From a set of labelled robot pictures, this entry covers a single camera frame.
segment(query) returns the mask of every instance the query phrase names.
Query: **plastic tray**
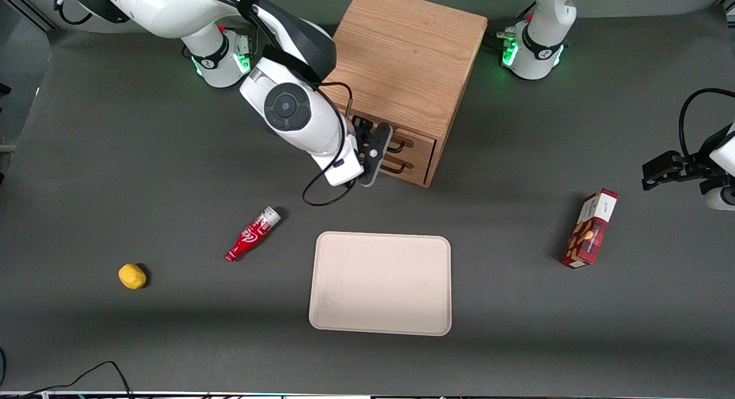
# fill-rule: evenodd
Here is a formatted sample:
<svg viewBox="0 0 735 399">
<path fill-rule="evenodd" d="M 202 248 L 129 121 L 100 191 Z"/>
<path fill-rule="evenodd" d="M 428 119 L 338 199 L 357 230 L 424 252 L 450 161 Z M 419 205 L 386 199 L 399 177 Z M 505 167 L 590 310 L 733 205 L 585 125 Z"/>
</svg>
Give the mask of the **plastic tray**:
<svg viewBox="0 0 735 399">
<path fill-rule="evenodd" d="M 325 232 L 309 321 L 320 330 L 444 336 L 452 326 L 444 237 Z"/>
</svg>

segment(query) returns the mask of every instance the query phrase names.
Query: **wall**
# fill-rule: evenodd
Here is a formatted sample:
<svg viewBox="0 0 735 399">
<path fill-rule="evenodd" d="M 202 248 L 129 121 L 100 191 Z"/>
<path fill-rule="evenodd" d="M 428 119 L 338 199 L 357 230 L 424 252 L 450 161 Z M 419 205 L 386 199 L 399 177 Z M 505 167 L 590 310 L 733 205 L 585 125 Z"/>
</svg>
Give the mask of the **wall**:
<svg viewBox="0 0 735 399">
<path fill-rule="evenodd" d="M 52 0 L 30 0 L 52 17 L 58 25 L 65 25 L 52 12 Z M 336 24 L 351 0 L 271 0 L 275 4 L 320 24 Z M 480 14 L 490 19 L 513 17 L 533 0 L 428 0 Z M 709 6 L 715 0 L 578 0 L 581 17 L 632 17 L 683 14 Z M 76 2 L 70 2 L 65 14 L 75 20 L 84 15 Z M 140 31 L 135 25 L 110 25 L 104 20 L 92 19 L 80 27 L 84 30 L 106 33 Z"/>
</svg>

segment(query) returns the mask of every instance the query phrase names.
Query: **yellow toy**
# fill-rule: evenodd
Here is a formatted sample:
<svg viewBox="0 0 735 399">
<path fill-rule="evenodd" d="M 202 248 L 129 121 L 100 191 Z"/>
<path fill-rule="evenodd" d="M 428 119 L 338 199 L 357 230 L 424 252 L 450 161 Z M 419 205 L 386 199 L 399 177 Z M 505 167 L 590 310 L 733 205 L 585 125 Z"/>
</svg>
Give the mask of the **yellow toy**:
<svg viewBox="0 0 735 399">
<path fill-rule="evenodd" d="M 131 290 L 137 290 L 145 286 L 145 282 L 148 279 L 139 266 L 131 264 L 123 265 L 120 271 L 118 271 L 118 277 L 123 285 Z"/>
</svg>

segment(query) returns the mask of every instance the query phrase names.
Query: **drawer handle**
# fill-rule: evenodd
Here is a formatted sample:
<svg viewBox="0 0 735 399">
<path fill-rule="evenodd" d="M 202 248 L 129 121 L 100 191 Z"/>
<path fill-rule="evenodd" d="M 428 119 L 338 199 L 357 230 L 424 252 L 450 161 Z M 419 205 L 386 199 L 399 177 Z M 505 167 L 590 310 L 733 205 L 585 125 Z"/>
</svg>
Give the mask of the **drawer handle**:
<svg viewBox="0 0 735 399">
<path fill-rule="evenodd" d="M 381 165 L 380 169 L 383 169 L 383 171 L 391 172 L 393 174 L 402 174 L 404 170 L 406 169 L 406 164 L 401 164 L 401 169 L 393 169 L 385 165 Z"/>
<path fill-rule="evenodd" d="M 388 151 L 389 153 L 401 153 L 401 151 L 404 150 L 405 146 L 406 146 L 406 141 L 401 141 L 401 145 L 399 145 L 398 148 L 388 147 L 386 151 Z"/>
</svg>

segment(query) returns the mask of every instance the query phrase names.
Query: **wooden drawer box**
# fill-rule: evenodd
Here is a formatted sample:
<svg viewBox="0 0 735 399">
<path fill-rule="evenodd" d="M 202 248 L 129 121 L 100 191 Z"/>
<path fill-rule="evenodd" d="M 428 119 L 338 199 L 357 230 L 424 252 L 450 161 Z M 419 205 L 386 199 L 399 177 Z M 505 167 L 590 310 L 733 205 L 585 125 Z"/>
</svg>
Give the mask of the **wooden drawer box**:
<svg viewBox="0 0 735 399">
<path fill-rule="evenodd" d="M 485 17 L 432 2 L 352 0 L 325 82 L 352 88 L 352 114 L 393 126 L 392 148 L 405 142 L 384 161 L 394 171 L 405 166 L 402 173 L 383 173 L 431 185 L 486 27 Z M 344 110 L 344 88 L 322 90 Z"/>
</svg>

